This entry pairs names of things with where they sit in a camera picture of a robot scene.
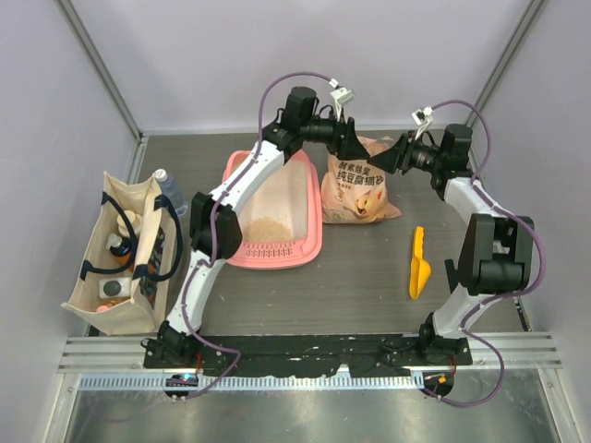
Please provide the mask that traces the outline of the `pink cat litter bag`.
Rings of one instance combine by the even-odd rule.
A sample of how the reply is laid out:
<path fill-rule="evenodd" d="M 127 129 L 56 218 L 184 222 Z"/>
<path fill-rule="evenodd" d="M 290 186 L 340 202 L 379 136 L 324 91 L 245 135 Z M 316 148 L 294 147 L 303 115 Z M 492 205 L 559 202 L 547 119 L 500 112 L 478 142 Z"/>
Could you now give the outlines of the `pink cat litter bag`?
<path fill-rule="evenodd" d="M 330 154 L 320 186 L 325 224 L 366 224 L 400 217 L 390 201 L 385 172 L 366 161 L 343 161 Z"/>

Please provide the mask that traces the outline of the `yellow plastic scoop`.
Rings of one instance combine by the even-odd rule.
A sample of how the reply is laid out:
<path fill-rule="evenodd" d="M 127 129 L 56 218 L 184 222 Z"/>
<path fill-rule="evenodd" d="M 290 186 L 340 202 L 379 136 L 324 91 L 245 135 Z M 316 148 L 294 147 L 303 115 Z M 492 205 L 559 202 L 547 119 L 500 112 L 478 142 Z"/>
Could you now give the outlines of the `yellow plastic scoop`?
<path fill-rule="evenodd" d="M 409 296 L 417 300 L 431 275 L 431 266 L 424 259 L 425 229 L 417 226 L 413 233 L 410 261 Z"/>

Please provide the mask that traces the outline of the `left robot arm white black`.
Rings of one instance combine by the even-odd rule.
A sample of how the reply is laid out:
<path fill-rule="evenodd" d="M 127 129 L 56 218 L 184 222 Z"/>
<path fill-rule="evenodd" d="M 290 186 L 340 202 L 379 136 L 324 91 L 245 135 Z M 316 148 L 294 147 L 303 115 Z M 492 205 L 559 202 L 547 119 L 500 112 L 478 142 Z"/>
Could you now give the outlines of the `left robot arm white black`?
<path fill-rule="evenodd" d="M 275 119 L 259 127 L 258 139 L 247 158 L 210 193 L 193 197 L 189 268 L 173 310 L 159 327 L 153 344 L 146 348 L 147 363 L 185 368 L 196 361 L 204 344 L 198 332 L 211 289 L 243 241 L 238 217 L 264 182 L 282 169 L 304 143 L 321 143 L 341 160 L 368 158 L 357 139 L 354 119 L 343 116 L 344 107 L 355 94 L 337 85 L 331 97 L 333 111 L 323 118 L 316 111 L 316 91 L 292 88 Z"/>

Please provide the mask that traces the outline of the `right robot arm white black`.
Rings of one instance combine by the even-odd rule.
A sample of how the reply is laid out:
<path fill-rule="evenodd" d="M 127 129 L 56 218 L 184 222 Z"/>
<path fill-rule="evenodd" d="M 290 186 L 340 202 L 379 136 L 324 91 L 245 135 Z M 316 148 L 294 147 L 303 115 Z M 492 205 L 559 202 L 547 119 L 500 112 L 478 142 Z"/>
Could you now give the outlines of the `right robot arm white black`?
<path fill-rule="evenodd" d="M 474 178 L 468 164 L 472 136 L 461 124 L 447 126 L 440 144 L 425 144 L 409 132 L 369 159 L 388 174 L 429 173 L 431 187 L 467 225 L 460 256 L 446 263 L 451 295 L 428 315 L 412 346 L 430 365 L 464 353 L 472 325 L 501 298 L 524 290 L 530 279 L 533 221 L 508 212 Z"/>

